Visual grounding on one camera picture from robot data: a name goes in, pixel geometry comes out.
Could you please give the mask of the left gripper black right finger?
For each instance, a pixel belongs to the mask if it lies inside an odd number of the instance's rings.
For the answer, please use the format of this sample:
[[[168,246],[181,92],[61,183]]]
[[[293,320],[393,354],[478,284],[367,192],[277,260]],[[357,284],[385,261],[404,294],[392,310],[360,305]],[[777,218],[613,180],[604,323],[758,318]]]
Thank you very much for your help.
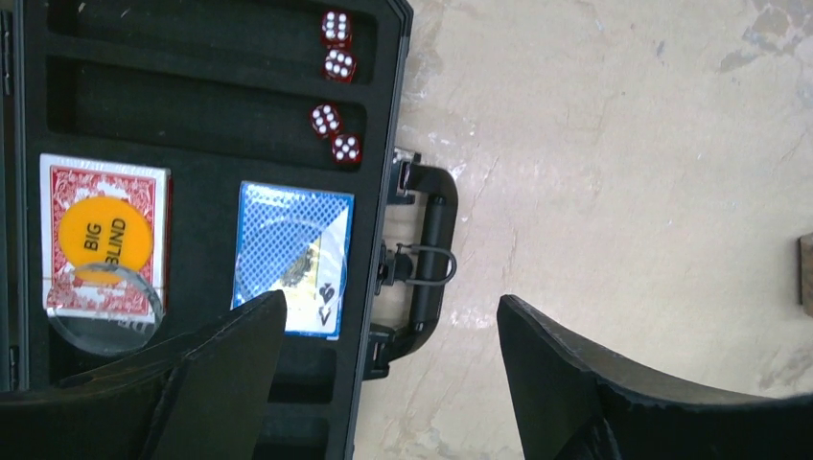
[[[614,352],[513,294],[499,344],[527,459],[808,459],[812,398],[680,379]]]

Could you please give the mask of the clear round dealer button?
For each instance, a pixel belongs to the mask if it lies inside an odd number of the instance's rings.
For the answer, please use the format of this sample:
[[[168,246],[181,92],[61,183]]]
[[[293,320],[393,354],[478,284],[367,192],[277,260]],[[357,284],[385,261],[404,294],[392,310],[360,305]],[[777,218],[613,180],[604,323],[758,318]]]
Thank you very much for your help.
[[[119,357],[145,348],[166,315],[164,292],[141,273],[93,263],[42,280],[51,326],[75,348]]]

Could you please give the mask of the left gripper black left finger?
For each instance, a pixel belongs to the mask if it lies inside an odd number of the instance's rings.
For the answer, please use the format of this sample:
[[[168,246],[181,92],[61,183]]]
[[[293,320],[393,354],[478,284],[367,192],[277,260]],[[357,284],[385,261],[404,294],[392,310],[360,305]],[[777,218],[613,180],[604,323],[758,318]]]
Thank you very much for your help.
[[[249,459],[285,334],[283,293],[201,329],[1,397],[5,459]]]

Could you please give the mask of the brown black poker chip stack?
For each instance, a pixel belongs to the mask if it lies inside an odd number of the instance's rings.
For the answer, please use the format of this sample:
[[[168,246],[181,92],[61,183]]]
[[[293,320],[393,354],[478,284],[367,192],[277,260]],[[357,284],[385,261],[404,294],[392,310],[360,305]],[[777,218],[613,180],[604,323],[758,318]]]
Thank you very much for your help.
[[[812,234],[799,238],[800,300],[803,311],[812,316]]]

